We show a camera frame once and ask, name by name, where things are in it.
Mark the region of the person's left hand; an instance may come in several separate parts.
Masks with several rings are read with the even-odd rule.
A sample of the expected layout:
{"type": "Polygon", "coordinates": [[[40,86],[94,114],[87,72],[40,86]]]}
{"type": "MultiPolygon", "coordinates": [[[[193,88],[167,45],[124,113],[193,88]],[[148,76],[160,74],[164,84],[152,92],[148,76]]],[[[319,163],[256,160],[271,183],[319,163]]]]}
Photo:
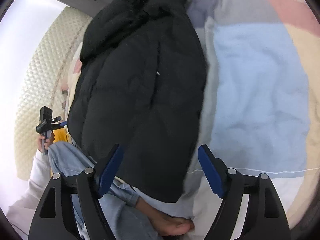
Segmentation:
{"type": "Polygon", "coordinates": [[[37,149],[41,153],[44,153],[53,144],[54,139],[55,139],[55,135],[52,131],[48,131],[46,135],[39,134],[38,140],[37,140],[37,149]]]}

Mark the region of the white sleeve left forearm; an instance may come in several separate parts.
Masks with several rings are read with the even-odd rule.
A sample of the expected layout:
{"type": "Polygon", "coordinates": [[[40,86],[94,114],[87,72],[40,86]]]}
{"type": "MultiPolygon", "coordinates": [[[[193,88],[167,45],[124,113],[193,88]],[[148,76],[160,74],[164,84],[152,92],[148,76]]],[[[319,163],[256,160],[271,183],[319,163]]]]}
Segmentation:
{"type": "Polygon", "coordinates": [[[27,239],[35,210],[51,179],[49,158],[39,150],[33,157],[33,165],[25,193],[9,206],[7,219],[22,239],[27,239]]]}

